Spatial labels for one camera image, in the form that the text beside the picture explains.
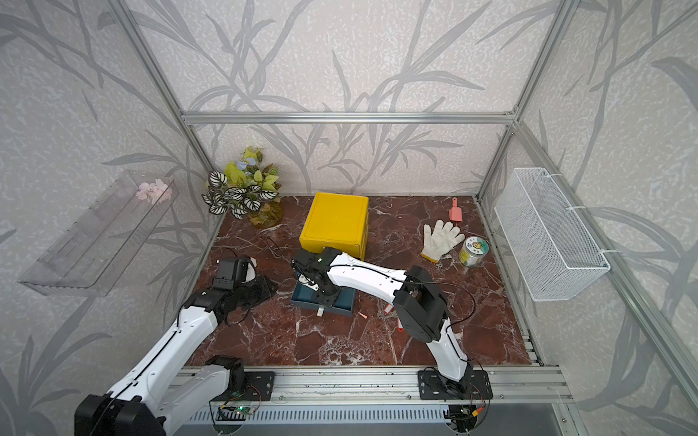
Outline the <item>keys with red tags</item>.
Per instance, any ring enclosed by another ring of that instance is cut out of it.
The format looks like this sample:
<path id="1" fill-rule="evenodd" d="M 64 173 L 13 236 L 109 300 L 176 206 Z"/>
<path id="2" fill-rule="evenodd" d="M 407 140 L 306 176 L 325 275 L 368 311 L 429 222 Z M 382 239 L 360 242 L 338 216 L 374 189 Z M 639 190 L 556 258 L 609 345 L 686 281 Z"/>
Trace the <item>keys with red tags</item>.
<path id="1" fill-rule="evenodd" d="M 402 321 L 400 320 L 399 316 L 397 315 L 396 309 L 394 308 L 393 305 L 388 304 L 385 309 L 384 309 L 384 315 L 387 318 L 394 318 L 394 321 L 396 322 L 396 328 L 398 332 L 404 332 L 405 328 L 403 326 Z"/>

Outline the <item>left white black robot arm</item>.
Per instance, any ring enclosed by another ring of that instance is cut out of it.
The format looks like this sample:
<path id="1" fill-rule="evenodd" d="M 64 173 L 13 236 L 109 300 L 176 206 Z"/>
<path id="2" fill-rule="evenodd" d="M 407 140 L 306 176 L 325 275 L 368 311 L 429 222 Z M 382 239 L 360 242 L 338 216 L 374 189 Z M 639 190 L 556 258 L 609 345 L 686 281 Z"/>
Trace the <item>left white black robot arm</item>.
<path id="1" fill-rule="evenodd" d="M 170 385 L 231 312 L 249 311 L 277 290 L 277 283 L 258 274 L 255 259 L 223 261 L 212 284 L 185 301 L 172 326 L 123 379 L 78 405 L 75 433 L 172 435 L 214 398 L 245 396 L 250 384 L 243 362 L 234 357 L 215 356 L 176 390 Z"/>

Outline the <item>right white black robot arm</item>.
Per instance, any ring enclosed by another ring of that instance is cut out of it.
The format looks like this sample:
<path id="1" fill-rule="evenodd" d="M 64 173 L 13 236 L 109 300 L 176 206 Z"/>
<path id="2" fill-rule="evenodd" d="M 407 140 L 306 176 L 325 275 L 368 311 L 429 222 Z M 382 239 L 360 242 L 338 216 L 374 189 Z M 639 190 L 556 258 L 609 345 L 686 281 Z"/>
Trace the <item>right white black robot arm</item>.
<path id="1" fill-rule="evenodd" d="M 292 267 L 299 283 L 313 291 L 313 301 L 326 308 L 332 307 L 345 289 L 392 305 L 405 331 L 427 345 L 438 372 L 446 379 L 459 382 L 472 369 L 454 336 L 445 294 L 425 269 L 388 269 L 331 247 L 320 254 L 298 250 Z"/>

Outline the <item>yellow drawer cabinet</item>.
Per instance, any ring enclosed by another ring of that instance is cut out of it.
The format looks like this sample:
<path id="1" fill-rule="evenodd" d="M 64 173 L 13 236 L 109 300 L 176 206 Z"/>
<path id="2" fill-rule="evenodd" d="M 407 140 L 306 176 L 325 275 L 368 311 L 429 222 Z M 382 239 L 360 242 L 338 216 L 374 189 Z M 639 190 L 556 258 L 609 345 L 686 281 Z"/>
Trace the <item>yellow drawer cabinet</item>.
<path id="1" fill-rule="evenodd" d="M 299 237 L 301 247 L 314 254 L 332 247 L 365 259 L 368 205 L 366 196 L 317 193 Z"/>

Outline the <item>blue drawer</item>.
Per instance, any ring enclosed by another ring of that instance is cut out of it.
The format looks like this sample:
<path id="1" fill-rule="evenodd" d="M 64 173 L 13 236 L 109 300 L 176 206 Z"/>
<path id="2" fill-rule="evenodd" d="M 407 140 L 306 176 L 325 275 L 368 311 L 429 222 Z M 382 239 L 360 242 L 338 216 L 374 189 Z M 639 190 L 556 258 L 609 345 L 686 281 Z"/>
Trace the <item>blue drawer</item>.
<path id="1" fill-rule="evenodd" d="M 325 295 L 303 283 L 297 283 L 291 303 L 303 309 L 315 310 L 319 316 L 326 312 L 350 316 L 354 312 L 354 299 L 356 290 L 353 288 L 340 287 L 335 294 Z"/>

